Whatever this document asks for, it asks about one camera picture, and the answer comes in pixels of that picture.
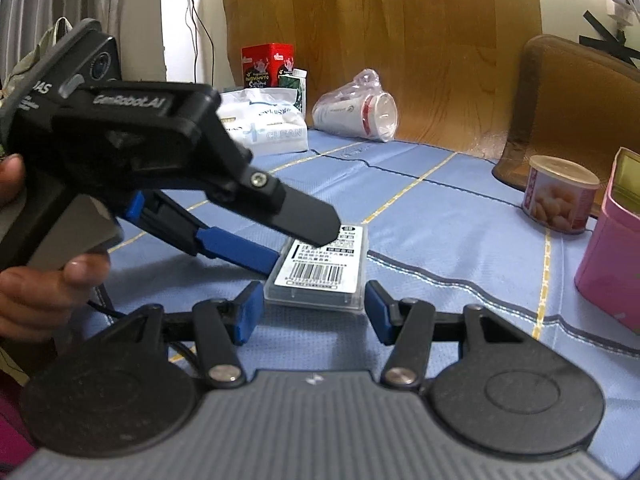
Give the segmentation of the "person's left hand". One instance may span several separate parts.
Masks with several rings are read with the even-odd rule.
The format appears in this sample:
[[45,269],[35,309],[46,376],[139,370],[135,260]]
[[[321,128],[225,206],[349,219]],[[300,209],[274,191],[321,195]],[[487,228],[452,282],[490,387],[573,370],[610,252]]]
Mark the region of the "person's left hand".
[[57,271],[24,266],[2,271],[1,336],[28,342],[49,339],[90,299],[110,270],[110,257],[101,252],[77,256]]

